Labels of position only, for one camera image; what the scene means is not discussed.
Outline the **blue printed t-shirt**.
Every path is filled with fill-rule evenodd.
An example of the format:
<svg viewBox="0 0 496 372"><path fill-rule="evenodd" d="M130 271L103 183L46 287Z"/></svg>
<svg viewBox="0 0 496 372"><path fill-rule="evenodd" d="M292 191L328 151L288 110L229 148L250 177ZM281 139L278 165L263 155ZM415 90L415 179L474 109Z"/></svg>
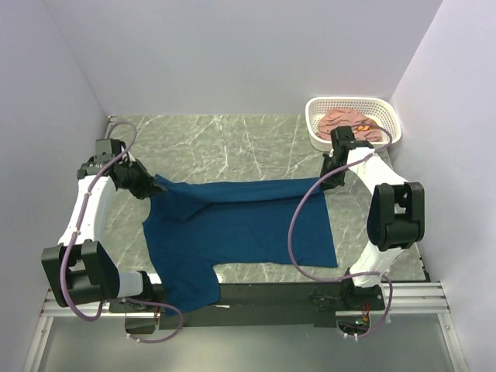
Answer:
<svg viewBox="0 0 496 372"><path fill-rule="evenodd" d="M143 232L167 303L189 312L220 299L218 264L337 267L325 195L316 179L189 184L157 175L167 192L150 199Z"/></svg>

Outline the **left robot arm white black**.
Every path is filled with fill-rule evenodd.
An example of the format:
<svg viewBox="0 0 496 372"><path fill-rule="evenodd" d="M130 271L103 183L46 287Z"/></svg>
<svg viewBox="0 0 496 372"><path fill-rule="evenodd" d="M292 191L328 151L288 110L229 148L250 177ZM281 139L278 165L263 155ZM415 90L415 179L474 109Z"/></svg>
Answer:
<svg viewBox="0 0 496 372"><path fill-rule="evenodd" d="M67 292L76 305L127 298L139 312L150 309L155 293L149 275L140 270L122 272L105 251L101 237L105 215L119 189L138 199L158 195L166 188L158 184L143 164L126 156L100 178L96 175L108 156L95 156L77 171L77 200L69 224L55 247L42 252L41 263L57 304L66 308L60 284L60 266L71 237L76 233L66 265Z"/></svg>

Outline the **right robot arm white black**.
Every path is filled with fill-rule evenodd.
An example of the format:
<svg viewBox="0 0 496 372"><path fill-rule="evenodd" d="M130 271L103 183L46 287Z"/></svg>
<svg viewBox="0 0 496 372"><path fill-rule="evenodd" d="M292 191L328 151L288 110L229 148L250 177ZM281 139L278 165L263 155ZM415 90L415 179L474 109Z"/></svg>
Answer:
<svg viewBox="0 0 496 372"><path fill-rule="evenodd" d="M349 269L353 282L340 290L343 305L357 309L367 300L366 288L378 285L403 251L422 240L425 190L420 183L396 174L368 146L342 148L323 155L322 177L339 168L339 173L321 183L321 189L343 186L346 172L351 171L372 195L367 217L368 243Z"/></svg>

